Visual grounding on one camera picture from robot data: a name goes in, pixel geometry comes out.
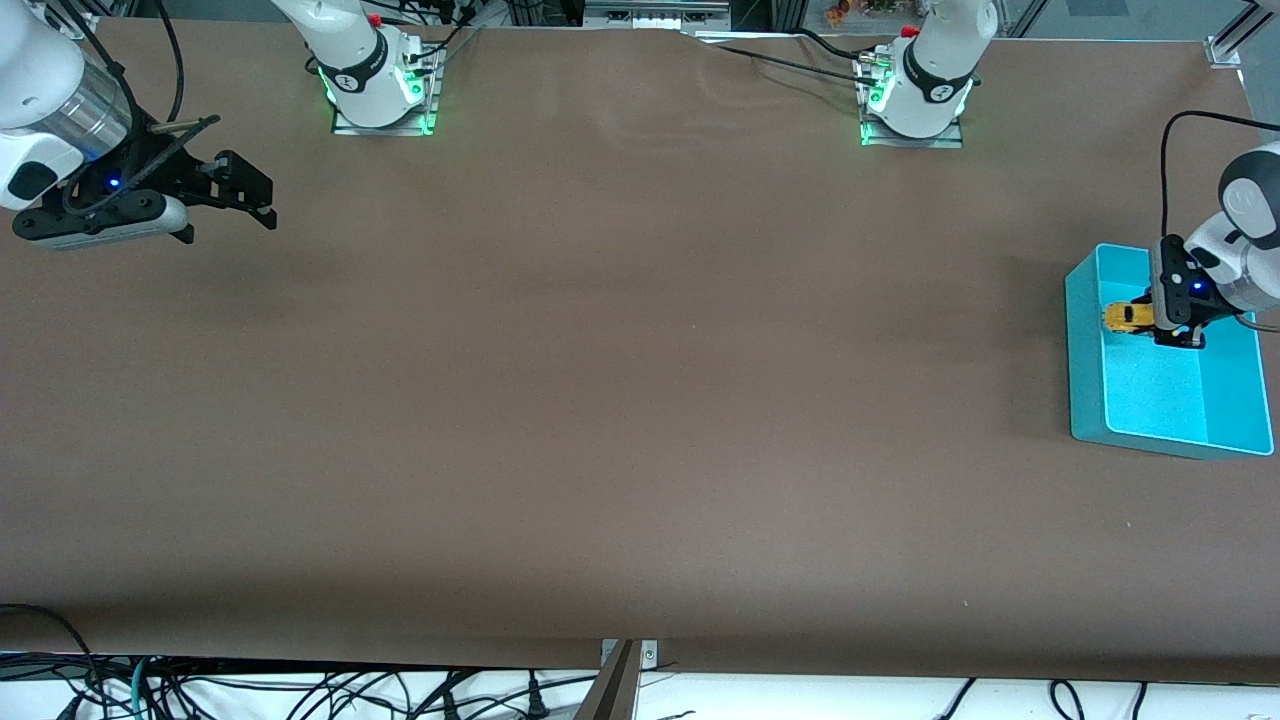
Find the dark metal bar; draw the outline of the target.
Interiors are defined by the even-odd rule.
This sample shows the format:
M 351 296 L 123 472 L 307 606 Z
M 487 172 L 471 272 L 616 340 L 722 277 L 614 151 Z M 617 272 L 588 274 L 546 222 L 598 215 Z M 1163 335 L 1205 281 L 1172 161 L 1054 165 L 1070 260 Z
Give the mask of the dark metal bar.
M 645 659 L 643 641 L 616 641 L 572 720 L 634 720 Z

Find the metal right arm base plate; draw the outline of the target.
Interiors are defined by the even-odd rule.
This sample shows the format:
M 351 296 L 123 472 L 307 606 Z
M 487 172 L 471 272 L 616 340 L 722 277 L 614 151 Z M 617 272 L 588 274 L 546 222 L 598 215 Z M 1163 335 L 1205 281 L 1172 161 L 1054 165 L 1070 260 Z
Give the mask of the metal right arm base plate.
M 344 136 L 425 137 L 435 132 L 447 51 L 425 59 L 399 53 L 394 64 L 378 77 L 376 86 L 390 92 L 366 90 L 349 99 L 325 83 L 332 106 L 332 133 Z

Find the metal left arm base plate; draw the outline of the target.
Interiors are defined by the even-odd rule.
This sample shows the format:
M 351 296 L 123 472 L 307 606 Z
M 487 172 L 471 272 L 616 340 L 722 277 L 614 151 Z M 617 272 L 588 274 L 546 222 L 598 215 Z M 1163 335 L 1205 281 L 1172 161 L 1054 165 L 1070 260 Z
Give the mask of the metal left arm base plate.
M 973 90 L 969 79 L 956 94 L 940 87 L 947 97 L 933 102 L 910 79 L 901 78 L 891 56 L 864 53 L 852 61 L 854 76 L 865 83 L 858 88 L 860 141 L 864 146 L 901 149 L 960 149 L 959 117 Z

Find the grey electronics box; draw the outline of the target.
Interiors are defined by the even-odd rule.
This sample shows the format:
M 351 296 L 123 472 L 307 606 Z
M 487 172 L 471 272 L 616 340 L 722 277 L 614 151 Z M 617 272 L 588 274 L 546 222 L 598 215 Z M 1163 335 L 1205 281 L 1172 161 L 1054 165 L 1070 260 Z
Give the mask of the grey electronics box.
M 582 0 L 589 29 L 676 29 L 728 32 L 730 0 Z

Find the small metal edge bracket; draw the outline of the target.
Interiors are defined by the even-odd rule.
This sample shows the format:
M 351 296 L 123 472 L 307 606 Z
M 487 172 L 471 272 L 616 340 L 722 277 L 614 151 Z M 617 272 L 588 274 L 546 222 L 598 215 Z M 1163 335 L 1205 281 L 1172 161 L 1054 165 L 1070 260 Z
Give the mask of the small metal edge bracket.
M 602 641 L 600 651 L 600 666 L 604 667 L 609 661 L 614 647 L 620 643 L 620 639 L 607 638 Z M 634 644 L 639 648 L 640 653 L 640 669 L 644 671 L 657 670 L 659 666 L 659 641 L 658 639 L 640 639 L 635 641 Z

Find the aluminium frame profile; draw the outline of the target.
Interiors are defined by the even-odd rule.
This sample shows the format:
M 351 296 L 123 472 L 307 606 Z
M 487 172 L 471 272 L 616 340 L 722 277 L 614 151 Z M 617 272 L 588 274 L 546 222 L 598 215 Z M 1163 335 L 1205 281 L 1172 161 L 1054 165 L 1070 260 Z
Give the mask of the aluminium frame profile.
M 1212 35 L 1217 37 L 1226 36 L 1242 42 L 1239 50 L 1242 50 L 1245 46 L 1245 42 L 1253 38 L 1271 20 L 1280 18 L 1280 0 L 1242 1 L 1244 3 L 1243 9 L 1216 35 Z

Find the teal plastic bin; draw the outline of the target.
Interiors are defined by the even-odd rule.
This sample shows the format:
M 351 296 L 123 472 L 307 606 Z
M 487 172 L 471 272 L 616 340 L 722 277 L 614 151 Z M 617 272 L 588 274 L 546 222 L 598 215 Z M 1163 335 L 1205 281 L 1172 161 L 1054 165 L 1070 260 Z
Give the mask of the teal plastic bin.
M 1275 439 L 1260 336 L 1213 323 L 1202 350 L 1107 329 L 1103 310 L 1149 286 L 1149 252 L 1101 243 L 1065 278 L 1071 434 L 1199 460 L 1265 457 Z

